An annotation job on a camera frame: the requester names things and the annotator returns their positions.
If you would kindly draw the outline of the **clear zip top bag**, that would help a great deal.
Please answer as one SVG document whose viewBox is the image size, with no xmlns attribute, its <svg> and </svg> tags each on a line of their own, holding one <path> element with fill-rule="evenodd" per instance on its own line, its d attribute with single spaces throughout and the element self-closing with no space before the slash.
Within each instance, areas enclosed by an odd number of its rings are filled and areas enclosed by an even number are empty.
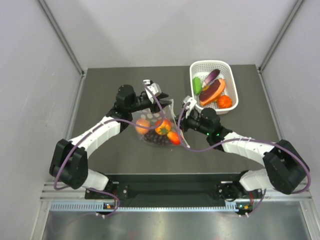
<svg viewBox="0 0 320 240">
<path fill-rule="evenodd" d="M 162 124 L 164 119 L 168 119 L 171 121 L 171 125 L 172 125 L 171 131 L 177 132 L 179 140 L 183 141 L 185 143 L 185 145 L 187 147 L 189 147 L 190 145 L 185 140 L 182 131 L 178 130 L 178 126 L 176 123 L 176 121 L 178 120 L 178 117 L 174 114 L 174 100 L 171 99 L 171 101 L 172 101 L 171 105 L 164 107 L 163 111 L 158 112 L 158 113 L 151 113 L 151 111 L 149 109 L 140 110 L 140 111 L 133 113 L 132 114 L 133 122 L 136 123 L 136 121 L 138 119 L 146 119 L 150 122 L 150 130 L 149 131 L 155 131 L 155 128 L 158 128 Z M 142 141 L 144 141 L 143 136 L 144 135 L 138 134 L 138 138 Z M 153 145 L 153 146 L 158 146 L 158 147 L 171 147 L 171 146 L 180 146 L 181 142 L 180 142 L 180 145 L 174 145 L 171 143 L 171 145 L 168 145 L 168 146 L 154 145 L 152 143 L 148 143 L 148 144 Z"/>
</svg>

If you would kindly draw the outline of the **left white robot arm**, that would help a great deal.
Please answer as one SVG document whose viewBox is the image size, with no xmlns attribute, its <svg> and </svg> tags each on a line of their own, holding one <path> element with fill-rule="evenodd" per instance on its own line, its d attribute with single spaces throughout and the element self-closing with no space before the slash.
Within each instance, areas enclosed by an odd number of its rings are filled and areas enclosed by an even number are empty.
<svg viewBox="0 0 320 240">
<path fill-rule="evenodd" d="M 88 167 L 90 155 L 110 138 L 122 133 L 129 125 L 134 125 L 132 114 L 149 109 L 160 113 L 164 120 L 163 108 L 169 106 L 168 94 L 160 86 L 149 80 L 143 82 L 144 91 L 136 95 L 131 85 L 119 87 L 115 103 L 110 111 L 95 126 L 81 135 L 61 139 L 55 146 L 49 174 L 55 181 L 65 183 L 74 190 L 79 188 L 95 189 L 102 198 L 109 198 L 114 187 L 104 174 Z"/>
</svg>

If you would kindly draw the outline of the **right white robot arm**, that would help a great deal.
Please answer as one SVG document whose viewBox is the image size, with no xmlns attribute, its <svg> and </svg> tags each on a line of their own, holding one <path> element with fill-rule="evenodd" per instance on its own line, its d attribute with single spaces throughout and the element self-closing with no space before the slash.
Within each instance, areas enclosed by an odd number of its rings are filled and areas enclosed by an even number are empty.
<svg viewBox="0 0 320 240">
<path fill-rule="evenodd" d="M 201 112 L 184 108 L 176 123 L 183 132 L 194 130 L 206 135 L 210 149 L 235 154 L 262 166 L 260 170 L 245 170 L 238 175 L 233 192 L 239 198 L 258 189 L 291 195 L 310 187 L 310 168 L 287 140 L 275 143 L 241 136 L 222 126 L 220 117 L 211 108 Z"/>
</svg>

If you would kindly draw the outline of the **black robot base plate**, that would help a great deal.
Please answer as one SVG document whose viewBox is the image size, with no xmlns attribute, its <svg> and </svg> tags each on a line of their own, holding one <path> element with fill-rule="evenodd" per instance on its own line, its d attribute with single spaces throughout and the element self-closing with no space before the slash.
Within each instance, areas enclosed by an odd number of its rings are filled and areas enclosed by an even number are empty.
<svg viewBox="0 0 320 240">
<path fill-rule="evenodd" d="M 106 192 L 125 208 L 223 207 L 226 202 L 258 200 L 263 191 L 246 191 L 238 173 L 110 174 Z"/>
</svg>

